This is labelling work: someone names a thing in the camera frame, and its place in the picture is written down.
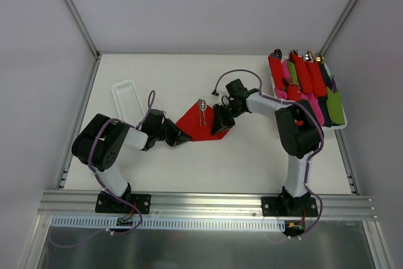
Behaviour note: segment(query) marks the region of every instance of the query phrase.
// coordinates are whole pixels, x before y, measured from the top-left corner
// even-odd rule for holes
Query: white plastic container
[[[111,89],[119,119],[133,126],[139,124],[144,118],[144,110],[134,81],[124,80],[114,84]]]
[[[325,69],[327,71],[327,74],[330,75],[331,73],[330,73],[329,67],[327,66],[326,63],[324,65],[325,65]],[[271,80],[271,87],[272,87],[272,90],[273,90],[273,96],[277,98],[276,93],[275,93],[276,86],[275,86],[275,82],[273,80],[273,77],[271,76],[271,73],[270,73],[270,80]],[[322,130],[327,131],[327,130],[336,130],[336,129],[345,128],[347,126],[347,118],[346,118],[346,113],[344,111],[344,107],[343,107],[343,116],[344,116],[344,121],[345,121],[344,125],[335,125],[335,126],[330,126],[330,127],[322,126]]]

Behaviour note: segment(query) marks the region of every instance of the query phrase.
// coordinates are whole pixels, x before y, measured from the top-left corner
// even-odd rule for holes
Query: red cloth
[[[312,86],[307,66],[302,57],[298,57],[297,54],[291,53],[290,61],[294,63],[295,69],[297,70],[298,80],[301,84],[301,92],[304,94],[310,94],[313,92],[314,87]]]
[[[298,91],[297,85],[288,85],[287,86],[287,97],[292,101],[300,101],[300,92]]]
[[[273,77],[276,89],[282,91],[285,87],[283,68],[281,66],[281,60],[279,58],[274,58],[273,53],[270,54],[269,66],[271,71],[271,76]]]
[[[319,65],[317,64],[317,62],[305,62],[305,65],[307,66],[310,81],[312,82],[312,86],[314,87],[315,97],[320,98],[327,96],[326,85],[323,81],[321,70],[319,69]]]
[[[176,126],[179,127],[183,132],[192,136],[192,141],[205,141],[205,140],[220,140],[222,139],[229,130],[225,130],[215,135],[211,135],[213,120],[214,120],[214,110],[212,107],[207,106],[205,111],[206,125],[204,125],[203,113],[199,110],[197,102],[176,122]]]

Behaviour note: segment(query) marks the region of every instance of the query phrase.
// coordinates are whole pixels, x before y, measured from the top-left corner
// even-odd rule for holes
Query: white tabletop
[[[144,109],[150,90],[153,108],[167,112],[174,122],[211,95],[219,76],[231,69],[250,69],[270,94],[267,56],[240,55],[103,55],[85,113],[82,129],[97,114],[117,117],[111,86],[133,79]],[[240,78],[248,89],[258,87],[254,76],[237,72],[225,76],[219,89]],[[222,139],[187,142],[170,148],[157,142],[151,150],[123,146],[116,163],[132,190],[147,192],[278,193],[287,177],[287,154],[278,136],[275,117],[243,114]],[[350,194],[343,160],[334,132],[325,132],[325,145],[312,163],[311,189],[320,194]],[[99,190],[88,167],[73,157],[65,189]]]

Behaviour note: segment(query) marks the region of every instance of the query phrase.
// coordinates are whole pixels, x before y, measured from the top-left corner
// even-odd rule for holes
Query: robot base
[[[151,195],[133,194],[130,186],[122,195],[122,199],[134,204],[141,214],[150,213]],[[106,192],[100,192],[96,200],[95,212],[98,214],[128,214],[133,208],[123,204]]]
[[[283,187],[277,197],[262,197],[261,207],[264,217],[317,217],[316,199],[309,193],[293,198]]]

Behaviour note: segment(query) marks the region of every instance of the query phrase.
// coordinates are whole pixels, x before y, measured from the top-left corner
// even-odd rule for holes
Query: yellow-green cloth
[[[292,63],[291,61],[287,60],[287,68],[288,68],[288,71],[290,72],[290,76],[291,76],[292,81],[295,84],[298,84],[297,70],[295,69],[294,63]]]
[[[326,106],[329,112],[330,120],[338,125],[344,125],[343,105],[341,103],[340,91],[335,93],[330,88],[326,88],[327,101]]]

